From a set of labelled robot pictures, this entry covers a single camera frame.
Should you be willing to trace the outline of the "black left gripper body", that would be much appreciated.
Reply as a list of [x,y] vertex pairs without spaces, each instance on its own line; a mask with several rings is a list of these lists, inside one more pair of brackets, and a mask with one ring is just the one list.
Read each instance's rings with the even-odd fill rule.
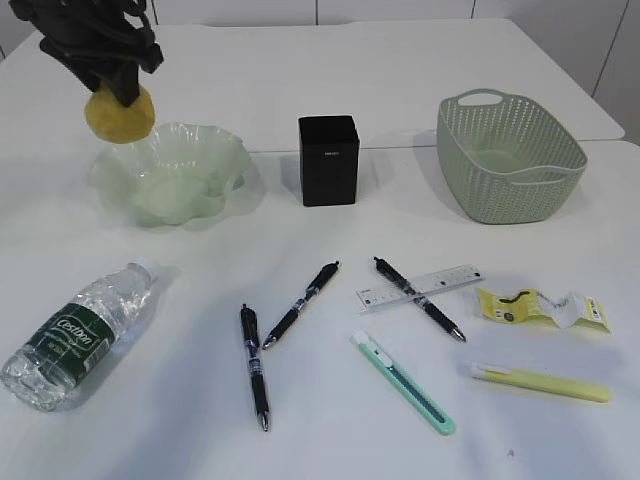
[[133,63],[152,73],[164,60],[145,1],[11,1],[9,7],[43,35],[40,50],[60,62]]

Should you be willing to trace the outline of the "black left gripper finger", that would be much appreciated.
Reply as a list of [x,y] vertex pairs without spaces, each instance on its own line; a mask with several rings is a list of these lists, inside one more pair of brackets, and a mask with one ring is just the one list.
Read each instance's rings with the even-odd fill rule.
[[89,91],[96,92],[101,78],[95,72],[104,57],[96,54],[53,52],[50,56],[67,68]]
[[139,67],[133,62],[118,64],[107,74],[105,83],[123,107],[129,107],[140,95]]

